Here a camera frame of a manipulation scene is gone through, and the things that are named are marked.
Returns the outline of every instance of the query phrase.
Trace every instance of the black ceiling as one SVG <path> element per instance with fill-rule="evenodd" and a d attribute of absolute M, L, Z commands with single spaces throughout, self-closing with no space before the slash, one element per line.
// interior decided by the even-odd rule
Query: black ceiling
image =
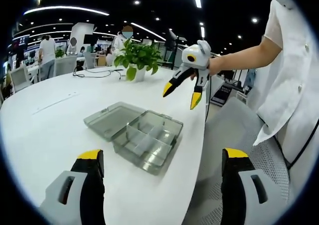
<path fill-rule="evenodd" d="M 22 16 L 19 29 L 25 30 L 44 24 L 77 23 L 87 19 L 97 26 L 97 32 L 116 34 L 126 20 L 140 24 L 149 30 L 165 37 L 164 32 L 172 28 L 174 33 L 185 37 L 185 44 L 196 43 L 200 39 L 200 22 L 205 24 L 206 40 L 212 52 L 223 54 L 233 53 L 257 45 L 264 33 L 268 20 L 271 0 L 201 0 L 202 8 L 197 8 L 195 0 L 42 0 L 40 7 L 52 5 L 73 5 L 96 9 L 109 13 L 109 16 L 78 10 L 44 10 Z M 253 24 L 252 17 L 259 22 Z M 34 33 L 55 30 L 71 30 L 72 25 L 55 25 L 34 29 Z M 156 36 L 134 27 L 134 38 L 160 40 Z"/>

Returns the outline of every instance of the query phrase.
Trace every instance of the gray floor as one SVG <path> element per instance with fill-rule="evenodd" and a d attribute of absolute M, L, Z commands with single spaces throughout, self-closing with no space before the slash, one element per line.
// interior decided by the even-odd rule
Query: gray floor
<path fill-rule="evenodd" d="M 208 111 L 208 116 L 207 119 L 213 118 L 215 116 L 215 114 L 221 109 L 221 107 L 214 105 L 214 104 L 210 104 L 209 105 L 209 111 Z"/>

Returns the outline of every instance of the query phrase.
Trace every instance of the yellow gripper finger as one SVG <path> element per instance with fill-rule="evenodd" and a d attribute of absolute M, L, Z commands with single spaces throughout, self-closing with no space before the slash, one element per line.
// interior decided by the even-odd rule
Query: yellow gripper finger
<path fill-rule="evenodd" d="M 172 84 L 169 82 L 165 85 L 164 92 L 163 92 L 163 97 L 167 96 L 167 91 L 169 88 L 171 88 Z"/>
<path fill-rule="evenodd" d="M 192 96 L 192 98 L 191 98 L 190 109 L 193 110 L 193 109 L 198 105 L 198 103 L 200 102 L 200 100 L 201 100 L 201 93 L 194 92 L 194 93 L 193 93 L 193 96 Z"/>

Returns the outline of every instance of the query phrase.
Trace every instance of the face mask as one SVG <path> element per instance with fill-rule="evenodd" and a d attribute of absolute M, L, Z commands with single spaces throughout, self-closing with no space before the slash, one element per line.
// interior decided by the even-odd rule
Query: face mask
<path fill-rule="evenodd" d="M 133 36 L 133 32 L 123 32 L 123 36 L 128 39 L 131 38 Z"/>

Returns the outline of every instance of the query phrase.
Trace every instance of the potted plant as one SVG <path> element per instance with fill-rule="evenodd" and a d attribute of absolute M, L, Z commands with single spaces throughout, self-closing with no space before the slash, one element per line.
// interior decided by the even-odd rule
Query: potted plant
<path fill-rule="evenodd" d="M 62 58 L 64 55 L 64 51 L 62 49 L 57 49 L 55 51 L 55 58 Z"/>
<path fill-rule="evenodd" d="M 159 69 L 158 60 L 162 57 L 153 45 L 136 44 L 128 39 L 121 52 L 123 54 L 116 57 L 114 65 L 123 65 L 127 69 L 126 79 L 129 81 L 143 81 L 146 71 L 152 70 L 153 75 Z"/>

